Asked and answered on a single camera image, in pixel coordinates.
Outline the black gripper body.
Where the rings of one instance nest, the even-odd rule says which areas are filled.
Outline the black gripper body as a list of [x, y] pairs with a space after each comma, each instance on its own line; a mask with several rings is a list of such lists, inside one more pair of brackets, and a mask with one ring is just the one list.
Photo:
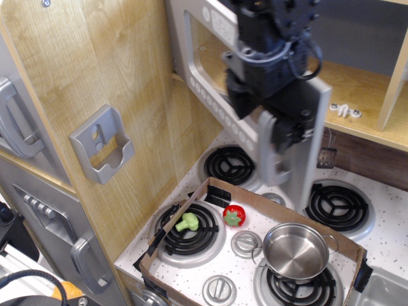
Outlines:
[[318, 60], [321, 49], [315, 43], [284, 43], [274, 52], [257, 52], [244, 46], [238, 52], [225, 52], [222, 60], [227, 69], [244, 83], [256, 101], [279, 119], [289, 118], [314, 123], [316, 116], [300, 98], [284, 100], [284, 90], [309, 81], [321, 70], [307, 73], [309, 52]]

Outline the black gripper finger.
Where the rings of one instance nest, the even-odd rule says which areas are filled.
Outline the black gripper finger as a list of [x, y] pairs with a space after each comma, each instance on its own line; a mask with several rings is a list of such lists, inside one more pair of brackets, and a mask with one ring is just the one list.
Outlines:
[[261, 106], [250, 94], [248, 87], [230, 69], [226, 70], [226, 87], [229, 103], [239, 119], [245, 118]]
[[278, 154], [283, 154], [292, 145], [304, 142], [311, 138], [314, 127], [310, 122], [291, 120], [289, 118], [279, 119], [273, 125], [272, 143]]

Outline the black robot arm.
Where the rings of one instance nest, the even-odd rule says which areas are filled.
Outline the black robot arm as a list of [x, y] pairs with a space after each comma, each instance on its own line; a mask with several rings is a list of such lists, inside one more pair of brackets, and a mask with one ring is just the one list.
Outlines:
[[280, 102], [291, 84], [318, 76], [323, 65], [310, 23], [319, 18], [319, 1], [230, 1], [236, 14], [238, 41], [225, 52], [226, 88], [232, 107], [243, 119], [258, 106], [277, 118], [271, 143], [278, 153], [306, 140], [316, 116], [303, 101]]

